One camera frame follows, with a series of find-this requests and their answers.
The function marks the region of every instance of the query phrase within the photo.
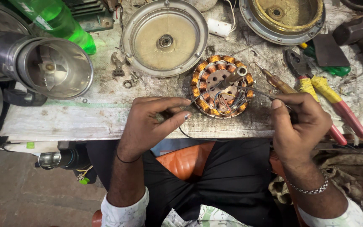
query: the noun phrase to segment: white capacitor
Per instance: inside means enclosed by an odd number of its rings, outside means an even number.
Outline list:
[[[229,23],[225,23],[222,21],[217,21],[209,18],[207,21],[209,33],[220,36],[220,37],[228,37],[232,25]]]

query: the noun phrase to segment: black wrist band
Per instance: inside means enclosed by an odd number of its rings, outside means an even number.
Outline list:
[[[117,156],[117,158],[118,158],[118,160],[120,160],[120,162],[122,162],[122,163],[127,163],[127,164],[129,164],[129,163],[133,163],[133,162],[136,162],[136,161],[138,161],[138,159],[141,157],[141,156],[139,156],[137,159],[135,159],[134,161],[132,161],[132,162],[124,162],[123,160],[121,160],[120,159],[120,157],[118,156],[118,152],[116,152],[116,156]]]

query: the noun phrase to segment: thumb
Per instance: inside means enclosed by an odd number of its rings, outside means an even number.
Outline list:
[[[164,138],[180,127],[190,117],[191,113],[189,111],[181,111],[160,124],[155,131]]]
[[[275,99],[271,104],[271,121],[274,125],[275,134],[277,135],[294,131],[288,109],[281,100]]]

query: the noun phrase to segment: hammer head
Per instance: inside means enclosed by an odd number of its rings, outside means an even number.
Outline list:
[[[363,17],[342,23],[333,32],[333,37],[338,45],[355,43],[363,38]]]

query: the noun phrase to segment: concrete floor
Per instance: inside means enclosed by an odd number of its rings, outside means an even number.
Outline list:
[[[35,168],[29,153],[0,151],[0,227],[91,226],[106,190],[70,170]]]

